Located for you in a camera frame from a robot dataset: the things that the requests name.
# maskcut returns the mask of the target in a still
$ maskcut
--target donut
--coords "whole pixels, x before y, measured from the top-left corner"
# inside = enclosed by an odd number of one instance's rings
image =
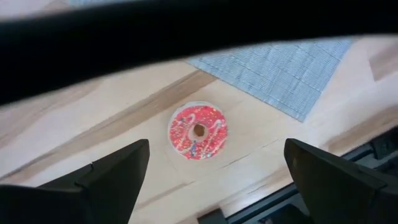
[[[173,114],[169,139],[187,159],[207,159],[223,148],[228,129],[222,112],[207,102],[190,102]]]

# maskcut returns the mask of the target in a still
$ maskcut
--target black plastic part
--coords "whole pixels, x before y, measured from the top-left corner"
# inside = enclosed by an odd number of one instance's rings
[[[139,140],[37,188],[0,186],[0,223],[127,224],[149,160]]]
[[[296,139],[285,159],[315,223],[397,223],[398,179]]]
[[[198,218],[199,224],[227,224],[221,209],[214,210]]]
[[[383,159],[398,150],[398,128],[376,137],[371,141],[371,145],[374,148],[374,157],[376,159]]]
[[[342,158],[349,161],[357,161],[373,153],[373,148],[369,144],[364,144],[346,153]],[[301,197],[294,184],[274,192],[264,199],[242,209],[241,211],[227,217],[229,224],[255,223],[260,218],[268,217],[275,211],[293,202],[295,198]]]
[[[277,10],[264,13],[270,6]],[[344,7],[335,1],[128,1],[2,21],[0,105],[147,63],[260,42],[396,34],[397,23],[390,1],[359,0]],[[206,34],[198,35],[201,30]]]

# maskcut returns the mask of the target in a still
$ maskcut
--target wooden table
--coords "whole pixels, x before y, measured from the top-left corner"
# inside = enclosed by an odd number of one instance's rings
[[[150,161],[130,223],[195,223],[217,207],[231,215],[291,183],[286,138],[342,155],[398,125],[398,65],[385,53],[395,43],[358,40],[304,123],[182,61],[4,106],[0,183],[37,186],[146,138]],[[169,119],[189,101],[226,116],[229,137],[214,158],[188,161],[169,144]]]

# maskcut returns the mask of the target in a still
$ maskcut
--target wood grain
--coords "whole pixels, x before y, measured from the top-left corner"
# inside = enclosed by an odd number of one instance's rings
[[[398,72],[398,40],[369,59],[375,81]]]
[[[57,162],[60,162],[73,154],[82,152],[85,149],[89,149],[103,141],[107,141],[109,139],[115,138],[116,136],[119,136],[120,134],[153,117],[157,113],[167,109],[176,102],[196,92],[198,89],[215,80],[215,77],[205,72],[195,71],[187,75],[186,77],[183,77],[180,80],[177,80],[176,82],[170,84],[169,86],[164,87],[163,89],[152,94],[148,98],[141,100],[138,103],[126,108],[125,110],[118,112],[116,115],[108,118],[107,120],[96,124],[89,130],[79,134],[68,142],[52,149],[46,154],[41,155],[40,157],[28,162],[27,164],[24,164],[16,170],[2,176],[0,178],[0,182],[21,183],[24,179],[32,177],[33,175],[42,171],[45,167],[56,164]],[[73,88],[69,89],[68,91],[74,91],[76,96],[81,96],[81,94],[77,94],[80,91],[75,91]],[[41,113],[37,114],[36,116],[40,116],[40,114],[43,114],[45,110],[56,108],[57,106],[65,103],[68,99],[75,99],[75,97],[71,96],[73,95],[67,94],[67,97],[65,97],[63,101],[58,101],[58,103],[53,102],[53,98],[54,100],[56,100],[58,95],[55,95],[55,97],[51,97],[50,99],[46,98],[47,104],[35,105],[45,108],[44,110],[40,111]]]

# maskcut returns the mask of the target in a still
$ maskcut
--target blue placemat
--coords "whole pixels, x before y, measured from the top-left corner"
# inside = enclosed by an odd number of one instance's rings
[[[262,44],[202,55],[188,62],[304,121],[352,42],[333,39]]]

